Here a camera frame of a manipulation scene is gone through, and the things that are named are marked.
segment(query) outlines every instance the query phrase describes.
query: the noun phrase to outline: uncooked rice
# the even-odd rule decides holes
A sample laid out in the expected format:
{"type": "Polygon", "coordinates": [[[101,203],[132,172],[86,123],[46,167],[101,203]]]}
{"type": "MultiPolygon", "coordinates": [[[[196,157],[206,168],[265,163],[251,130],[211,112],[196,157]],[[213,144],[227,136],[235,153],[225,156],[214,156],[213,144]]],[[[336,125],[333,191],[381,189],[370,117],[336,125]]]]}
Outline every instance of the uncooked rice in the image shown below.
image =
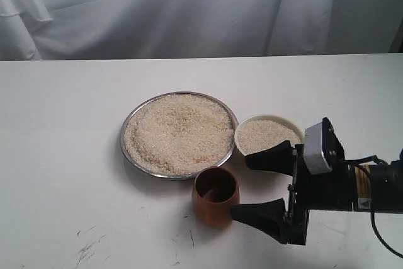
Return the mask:
{"type": "Polygon", "coordinates": [[[206,97],[172,94],[142,107],[123,135],[136,163],[162,175],[188,175],[220,161],[234,141],[227,111],[206,97]]]}
{"type": "Polygon", "coordinates": [[[291,145],[300,144],[298,135],[288,127],[271,120],[252,120],[239,126],[238,145],[246,154],[264,151],[284,140],[291,145]]]}

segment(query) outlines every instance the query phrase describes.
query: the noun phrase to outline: white backdrop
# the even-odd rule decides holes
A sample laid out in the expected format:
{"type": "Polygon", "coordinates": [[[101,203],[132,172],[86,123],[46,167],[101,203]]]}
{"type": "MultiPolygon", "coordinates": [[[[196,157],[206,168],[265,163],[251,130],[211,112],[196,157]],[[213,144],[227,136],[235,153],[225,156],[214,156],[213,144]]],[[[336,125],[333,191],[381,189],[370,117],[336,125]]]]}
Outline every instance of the white backdrop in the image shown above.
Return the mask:
{"type": "Polygon", "coordinates": [[[402,3],[403,0],[1,0],[0,59],[388,52],[403,19],[402,3]]]}

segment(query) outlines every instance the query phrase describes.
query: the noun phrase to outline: white table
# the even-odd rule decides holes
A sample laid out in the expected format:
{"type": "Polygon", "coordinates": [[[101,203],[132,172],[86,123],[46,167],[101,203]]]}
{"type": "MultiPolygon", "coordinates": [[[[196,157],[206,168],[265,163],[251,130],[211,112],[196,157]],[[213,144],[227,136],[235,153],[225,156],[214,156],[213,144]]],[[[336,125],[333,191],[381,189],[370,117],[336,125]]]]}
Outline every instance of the white table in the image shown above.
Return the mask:
{"type": "MultiPolygon", "coordinates": [[[[402,54],[0,62],[0,268],[402,268],[368,214],[311,212],[306,246],[237,222],[205,227],[191,181],[134,171],[118,146],[139,103],[190,90],[239,121],[272,113],[304,129],[327,116],[346,157],[391,161],[403,148],[402,80],[402,54]]],[[[289,177],[248,171],[237,154],[226,165],[241,202],[288,196],[289,177]]],[[[377,222],[403,251],[403,215],[377,222]]]]}

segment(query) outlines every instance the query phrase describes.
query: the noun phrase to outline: bowl rim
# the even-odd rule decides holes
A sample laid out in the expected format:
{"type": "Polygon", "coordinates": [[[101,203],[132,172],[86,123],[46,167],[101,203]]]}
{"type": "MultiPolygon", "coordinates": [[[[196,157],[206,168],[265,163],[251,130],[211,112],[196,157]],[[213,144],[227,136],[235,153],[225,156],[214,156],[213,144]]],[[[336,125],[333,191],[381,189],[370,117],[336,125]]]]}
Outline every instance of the bowl rim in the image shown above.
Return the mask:
{"type": "Polygon", "coordinates": [[[274,122],[278,122],[282,125],[284,125],[285,127],[288,127],[289,129],[291,129],[292,131],[294,131],[296,133],[296,135],[300,138],[301,142],[304,141],[304,135],[302,134],[301,129],[295,124],[293,123],[291,120],[284,118],[282,116],[279,115],[268,115],[268,114],[260,114],[260,115],[253,115],[249,118],[246,118],[245,120],[243,120],[235,129],[235,133],[234,133],[234,141],[235,141],[235,145],[238,148],[238,151],[243,155],[243,156],[247,156],[246,152],[244,152],[240,147],[239,147],[239,142],[238,142],[238,133],[239,133],[239,129],[242,127],[242,125],[244,125],[245,123],[248,123],[249,121],[254,121],[254,120],[269,120],[269,121],[274,121],[274,122]]]}
{"type": "MultiPolygon", "coordinates": [[[[166,180],[188,180],[188,179],[195,178],[200,173],[200,171],[203,171],[205,168],[201,169],[200,171],[197,171],[196,173],[190,173],[190,174],[187,174],[187,175],[164,175],[164,174],[160,174],[160,173],[155,173],[155,172],[153,172],[153,171],[141,166],[136,161],[134,161],[134,159],[130,156],[130,154],[126,150],[125,142],[124,142],[124,139],[123,139],[123,137],[125,135],[125,130],[126,130],[128,122],[141,108],[143,108],[145,105],[147,105],[147,104],[149,104],[149,103],[151,103],[153,101],[156,101],[156,100],[161,99],[163,97],[171,96],[171,95],[174,95],[174,94],[191,94],[193,96],[201,96],[201,97],[207,98],[207,99],[209,99],[211,101],[214,101],[214,102],[218,103],[228,113],[230,121],[231,121],[231,124],[232,124],[232,128],[234,129],[234,134],[235,134],[236,128],[238,126],[238,120],[237,120],[234,112],[225,103],[223,103],[222,101],[220,101],[220,100],[218,100],[218,99],[216,99],[214,97],[211,97],[211,96],[209,96],[207,94],[203,94],[203,93],[197,93],[197,92],[194,92],[194,91],[174,91],[174,92],[171,92],[171,93],[164,93],[164,94],[160,94],[158,96],[152,97],[152,98],[144,101],[143,103],[141,103],[134,110],[132,110],[128,114],[127,118],[125,119],[125,121],[122,124],[122,127],[120,128],[119,145],[120,145],[120,149],[121,149],[123,155],[125,156],[126,160],[134,168],[137,168],[138,170],[142,171],[143,173],[147,173],[148,175],[155,176],[156,178],[162,178],[162,179],[166,179],[166,180]]],[[[231,144],[231,147],[228,150],[227,154],[221,160],[219,160],[218,162],[214,163],[213,165],[209,165],[208,167],[211,167],[211,166],[218,166],[219,167],[219,166],[223,165],[231,157],[231,154],[232,154],[232,152],[234,151],[234,148],[235,148],[235,144],[236,144],[235,143],[235,137],[233,136],[232,144],[231,144]]]]}

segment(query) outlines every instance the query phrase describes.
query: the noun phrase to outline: brown cup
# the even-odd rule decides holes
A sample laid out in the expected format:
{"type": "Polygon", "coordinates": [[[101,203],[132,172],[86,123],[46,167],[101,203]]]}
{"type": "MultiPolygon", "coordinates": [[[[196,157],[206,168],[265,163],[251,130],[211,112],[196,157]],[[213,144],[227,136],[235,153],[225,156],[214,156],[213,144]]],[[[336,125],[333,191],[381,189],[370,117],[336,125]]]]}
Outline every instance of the brown cup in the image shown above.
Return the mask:
{"type": "Polygon", "coordinates": [[[204,224],[226,227],[232,221],[231,206],[239,204],[238,182],[228,170],[209,167],[196,177],[191,200],[197,218],[204,224]]]}

